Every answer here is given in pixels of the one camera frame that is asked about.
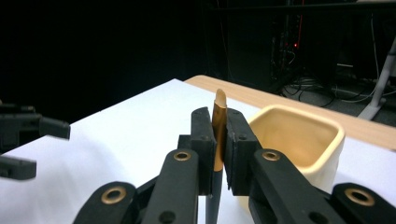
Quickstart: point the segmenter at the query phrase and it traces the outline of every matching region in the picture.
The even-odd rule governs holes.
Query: cream ceramic cup
[[[247,122],[263,148],[281,151],[313,186],[332,191],[345,139],[340,124],[284,105],[269,105]],[[248,210],[248,197],[240,202]]]

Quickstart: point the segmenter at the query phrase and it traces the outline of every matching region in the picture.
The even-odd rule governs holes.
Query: metal stand
[[[392,47],[388,53],[387,59],[385,60],[384,67],[382,68],[381,75],[375,86],[375,92],[373,99],[358,115],[361,119],[372,119],[379,111],[381,106],[386,102],[385,98],[382,98],[385,86],[387,85],[389,76],[396,77],[396,37],[393,40]]]

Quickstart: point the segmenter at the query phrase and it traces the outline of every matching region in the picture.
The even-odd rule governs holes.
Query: dark floor
[[[310,105],[357,117],[370,104],[375,81],[338,74],[330,88],[323,88],[312,77],[296,77],[285,86],[285,97]],[[389,82],[383,98],[386,102],[373,118],[374,122],[396,127],[396,86]]]

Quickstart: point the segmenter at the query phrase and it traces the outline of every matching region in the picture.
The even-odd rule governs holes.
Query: white tabletop
[[[173,79],[71,125],[69,141],[45,136],[6,155],[37,161],[37,177],[0,178],[0,223],[72,223],[99,187],[112,181],[136,187],[158,175],[180,134],[190,134],[191,112],[215,93]],[[232,99],[227,106],[248,119],[260,109]],[[346,138],[335,183],[354,182],[396,205],[396,153]],[[204,223],[200,197],[198,222]],[[225,176],[219,223],[253,223],[227,190]]]

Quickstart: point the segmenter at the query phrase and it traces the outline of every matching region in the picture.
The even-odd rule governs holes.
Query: white table
[[[159,174],[180,134],[190,134],[191,112],[215,93],[173,79],[71,125],[70,141],[45,136],[6,155],[37,161],[37,177],[0,178],[0,223],[72,223],[92,193],[106,183],[136,187]],[[227,99],[248,119],[260,109]],[[336,183],[354,182],[396,205],[396,153],[347,138]],[[223,178],[219,223],[253,223]],[[199,201],[204,223],[205,198]]]

